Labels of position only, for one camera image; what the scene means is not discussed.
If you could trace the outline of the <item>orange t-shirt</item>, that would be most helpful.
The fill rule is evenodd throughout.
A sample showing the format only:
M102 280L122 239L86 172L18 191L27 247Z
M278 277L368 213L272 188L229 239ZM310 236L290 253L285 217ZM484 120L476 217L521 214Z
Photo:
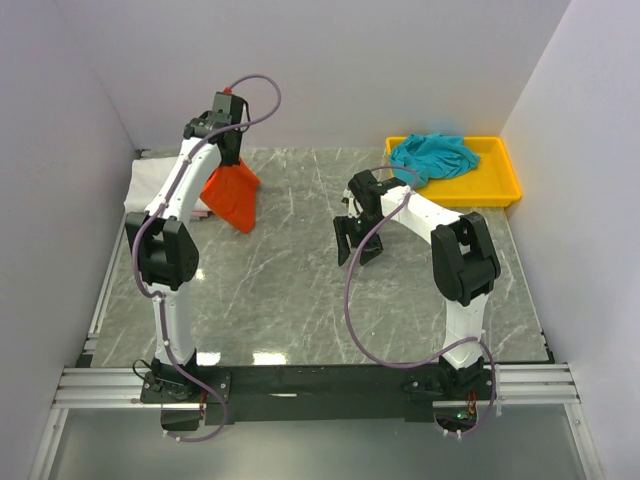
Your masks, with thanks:
M199 199L209 210L241 233L248 234L256 221L258 176L241 156L230 166L219 166L206 181Z

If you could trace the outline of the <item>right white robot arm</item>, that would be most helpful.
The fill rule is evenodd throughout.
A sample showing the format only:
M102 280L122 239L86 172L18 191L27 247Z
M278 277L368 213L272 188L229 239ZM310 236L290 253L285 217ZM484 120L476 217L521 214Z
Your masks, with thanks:
M434 354L444 395L460 399L478 382L489 354L482 341L484 312L501 266L485 218L460 214L417 193L397 177L355 174L343 193L347 212L333 220L338 263L352 275L383 251L379 231L394 221L431 248L435 285L445 299L445 340Z

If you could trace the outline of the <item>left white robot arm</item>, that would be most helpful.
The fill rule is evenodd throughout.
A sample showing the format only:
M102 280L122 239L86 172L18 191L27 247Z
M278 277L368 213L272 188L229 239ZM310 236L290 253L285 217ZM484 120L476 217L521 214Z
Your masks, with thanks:
M139 290L153 302L162 365L186 366L195 357L187 292L199 265L188 224L197 202L242 233L255 224L258 178L240 157L241 120L247 103L224 89L211 109L183 132L178 159L159 193L125 229Z

